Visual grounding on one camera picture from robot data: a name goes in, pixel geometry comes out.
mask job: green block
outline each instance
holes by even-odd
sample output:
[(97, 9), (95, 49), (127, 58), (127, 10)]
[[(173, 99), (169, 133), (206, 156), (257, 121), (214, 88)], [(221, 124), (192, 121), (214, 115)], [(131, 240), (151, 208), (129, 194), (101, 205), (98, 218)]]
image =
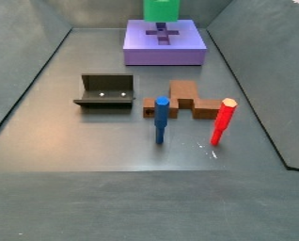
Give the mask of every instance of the green block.
[(145, 21), (175, 22), (179, 19), (181, 0), (145, 0)]

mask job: gray wall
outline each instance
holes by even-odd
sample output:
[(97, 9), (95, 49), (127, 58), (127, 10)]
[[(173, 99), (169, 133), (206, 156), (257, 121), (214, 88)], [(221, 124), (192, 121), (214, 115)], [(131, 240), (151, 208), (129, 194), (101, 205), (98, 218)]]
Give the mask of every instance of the gray wall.
[(286, 163), (299, 169), (299, 5), (236, 0), (209, 31)]
[[(74, 27), (126, 27), (129, 19), (143, 19), (142, 0), (45, 0)], [(233, 0), (182, 0), (181, 18), (208, 27)]]
[(0, 0), (0, 121), (70, 30), (45, 2)]

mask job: brown l-shaped block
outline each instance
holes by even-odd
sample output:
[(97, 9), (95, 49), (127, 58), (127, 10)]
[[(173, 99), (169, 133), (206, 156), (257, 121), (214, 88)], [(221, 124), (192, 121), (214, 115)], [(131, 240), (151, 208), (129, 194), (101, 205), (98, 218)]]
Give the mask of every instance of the brown l-shaped block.
[[(155, 117), (155, 98), (143, 99), (143, 117)], [(224, 100), (201, 99), (196, 81), (170, 82), (170, 115), (175, 119), (179, 109), (192, 109), (194, 119), (217, 119)]]

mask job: gray floor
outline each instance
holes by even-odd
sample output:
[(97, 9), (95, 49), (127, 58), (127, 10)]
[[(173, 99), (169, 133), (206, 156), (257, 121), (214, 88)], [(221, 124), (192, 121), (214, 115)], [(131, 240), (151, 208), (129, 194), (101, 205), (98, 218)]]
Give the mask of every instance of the gray floor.
[(299, 173), (0, 174), (0, 241), (299, 241)]
[[(0, 131), (3, 171), (281, 170), (268, 135), (248, 105), (206, 31), (204, 66), (126, 67), (125, 30), (75, 29)], [(83, 73), (133, 73), (137, 100), (123, 110), (83, 111)], [(188, 110), (169, 122), (155, 144), (154, 120), (142, 117), (142, 99), (167, 95), (174, 79), (196, 80), (205, 98), (240, 102), (222, 144), (209, 144), (214, 123)]]

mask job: cross-shaped slot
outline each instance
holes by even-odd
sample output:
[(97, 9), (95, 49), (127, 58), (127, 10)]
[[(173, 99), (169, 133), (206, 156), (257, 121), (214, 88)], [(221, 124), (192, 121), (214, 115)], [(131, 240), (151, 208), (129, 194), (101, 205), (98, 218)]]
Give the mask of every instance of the cross-shaped slot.
[(171, 45), (170, 35), (179, 35), (178, 30), (167, 30), (166, 23), (157, 23), (158, 30), (146, 30), (146, 35), (157, 35), (159, 40), (159, 45)]

